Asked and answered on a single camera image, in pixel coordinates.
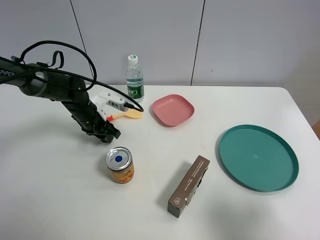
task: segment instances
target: brown box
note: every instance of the brown box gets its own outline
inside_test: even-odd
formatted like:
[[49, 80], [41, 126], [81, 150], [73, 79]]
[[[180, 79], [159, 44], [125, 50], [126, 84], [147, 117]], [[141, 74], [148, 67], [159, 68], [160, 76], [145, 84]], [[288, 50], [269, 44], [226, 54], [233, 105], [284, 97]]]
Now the brown box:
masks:
[[199, 155], [170, 197], [168, 211], [175, 217], [179, 218], [185, 206], [190, 203], [208, 169], [209, 163], [208, 159]]

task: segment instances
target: white wall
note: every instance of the white wall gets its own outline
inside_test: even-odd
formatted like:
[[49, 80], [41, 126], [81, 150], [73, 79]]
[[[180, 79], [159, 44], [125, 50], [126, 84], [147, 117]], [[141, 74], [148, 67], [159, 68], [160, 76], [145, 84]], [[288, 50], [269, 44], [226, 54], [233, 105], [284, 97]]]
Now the white wall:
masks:
[[190, 85], [203, 3], [198, 0], [72, 0], [98, 80], [125, 84], [136, 54], [146, 84]]
[[286, 87], [314, 124], [319, 43], [319, 0], [206, 0], [192, 85]]
[[[25, 48], [43, 40], [84, 49], [69, 0], [2, 0], [0, 23], [0, 56], [7, 59], [20, 56]], [[25, 62], [51, 63], [55, 50], [64, 53], [63, 70], [92, 77], [87, 60], [63, 46], [39, 46], [25, 56]]]

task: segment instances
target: blue dot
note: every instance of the blue dot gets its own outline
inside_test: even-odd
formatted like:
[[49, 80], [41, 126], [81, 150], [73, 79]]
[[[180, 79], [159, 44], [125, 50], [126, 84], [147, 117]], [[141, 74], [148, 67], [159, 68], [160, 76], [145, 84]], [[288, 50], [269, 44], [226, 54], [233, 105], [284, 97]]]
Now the blue dot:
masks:
[[116, 156], [115, 157], [116, 162], [121, 162], [122, 161], [122, 156]]

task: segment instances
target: white table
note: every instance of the white table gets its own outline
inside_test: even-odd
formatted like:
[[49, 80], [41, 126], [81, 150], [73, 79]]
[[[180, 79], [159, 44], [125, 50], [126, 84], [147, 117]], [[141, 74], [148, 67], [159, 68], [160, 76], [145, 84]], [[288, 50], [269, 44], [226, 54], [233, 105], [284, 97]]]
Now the white table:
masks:
[[[106, 144], [83, 133], [60, 103], [0, 86], [1, 240], [320, 239], [320, 141], [285, 89], [145, 86], [145, 92], [144, 118], [115, 120], [121, 136]], [[150, 109], [168, 94], [195, 108], [172, 128]], [[240, 124], [268, 128], [291, 145], [300, 166], [291, 187], [259, 193], [223, 172], [217, 139]], [[106, 153], [117, 146], [133, 155], [128, 184], [112, 182], [107, 172]], [[167, 201], [198, 155], [211, 163], [175, 218]]]

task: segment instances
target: plastic spatula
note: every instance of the plastic spatula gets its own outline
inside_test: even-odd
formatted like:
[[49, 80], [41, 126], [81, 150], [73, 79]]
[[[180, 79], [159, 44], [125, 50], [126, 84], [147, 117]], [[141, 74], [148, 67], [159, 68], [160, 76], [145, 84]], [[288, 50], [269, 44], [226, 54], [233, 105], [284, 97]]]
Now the plastic spatula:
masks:
[[117, 114], [117, 115], [111, 115], [108, 116], [106, 119], [111, 122], [114, 119], [118, 119], [120, 117], [128, 117], [132, 119], [142, 119], [143, 113], [134, 109], [129, 109], [128, 111], [125, 111], [123, 113]]

